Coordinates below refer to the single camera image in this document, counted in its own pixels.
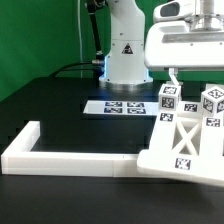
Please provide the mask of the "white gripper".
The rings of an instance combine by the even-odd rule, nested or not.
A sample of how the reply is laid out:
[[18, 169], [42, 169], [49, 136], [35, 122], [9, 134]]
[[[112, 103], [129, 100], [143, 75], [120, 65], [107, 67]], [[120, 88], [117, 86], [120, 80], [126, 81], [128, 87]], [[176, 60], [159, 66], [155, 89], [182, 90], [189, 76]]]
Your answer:
[[224, 0], [172, 0], [153, 11], [145, 44], [145, 65], [168, 70], [224, 70]]

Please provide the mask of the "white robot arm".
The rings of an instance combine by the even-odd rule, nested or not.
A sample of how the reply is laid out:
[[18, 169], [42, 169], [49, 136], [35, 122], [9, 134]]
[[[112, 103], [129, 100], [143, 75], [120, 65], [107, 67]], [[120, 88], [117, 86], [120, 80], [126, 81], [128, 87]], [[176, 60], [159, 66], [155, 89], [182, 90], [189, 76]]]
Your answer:
[[224, 70], [224, 0], [171, 0], [154, 9], [150, 29], [135, 0], [106, 2], [111, 47], [102, 85], [147, 85], [151, 71]]

